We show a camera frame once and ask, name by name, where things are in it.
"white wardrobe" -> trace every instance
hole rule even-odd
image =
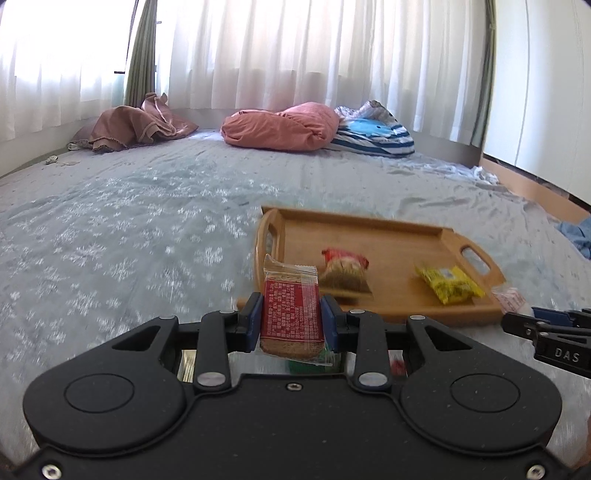
[[[484,153],[591,203],[591,7],[495,0]]]

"white curtain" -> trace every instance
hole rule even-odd
[[[469,143],[482,0],[167,0],[157,89],[172,108],[384,104],[415,131]]]
[[[8,0],[0,141],[100,115],[125,68],[134,0]]]

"blue gripper pad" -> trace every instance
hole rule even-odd
[[[335,316],[324,297],[320,299],[320,315],[322,316],[322,330],[326,345],[328,345],[329,350],[338,352],[339,342],[336,333]]]
[[[263,295],[260,295],[256,301],[255,307],[252,309],[252,313],[248,316],[248,331],[246,332],[246,338],[248,341],[248,348],[253,351],[256,347],[259,334],[261,333],[261,317],[262,317],[262,301]]]
[[[542,309],[539,307],[532,307],[534,317],[538,320],[543,320],[551,325],[561,327],[572,327],[573,322],[570,320],[569,314],[560,312],[559,310]]]

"snack package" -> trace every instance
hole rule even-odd
[[[324,349],[316,267],[287,265],[265,257],[261,349],[313,360]]]
[[[433,289],[444,305],[483,297],[484,291],[460,267],[418,268],[417,273]]]
[[[326,270],[319,278],[323,291],[339,297],[355,297],[359,294],[371,295],[365,280],[369,261],[363,255],[337,248],[322,250]]]
[[[317,357],[312,360],[287,361],[291,375],[337,374],[340,372],[341,354],[331,352],[325,345]]]
[[[531,306],[525,301],[523,295],[515,287],[506,283],[492,288],[492,293],[501,304],[503,313],[515,312],[522,315],[534,316]]]
[[[388,350],[388,357],[390,359],[390,371],[395,377],[407,377],[406,363],[402,350]]]

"pillow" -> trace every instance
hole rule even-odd
[[[414,153],[414,140],[399,123],[354,119],[341,123],[330,150],[343,150],[382,157],[406,157]]]
[[[307,102],[278,113],[240,110],[224,120],[220,131],[227,144],[237,147],[311,151],[326,147],[338,127],[332,108]]]

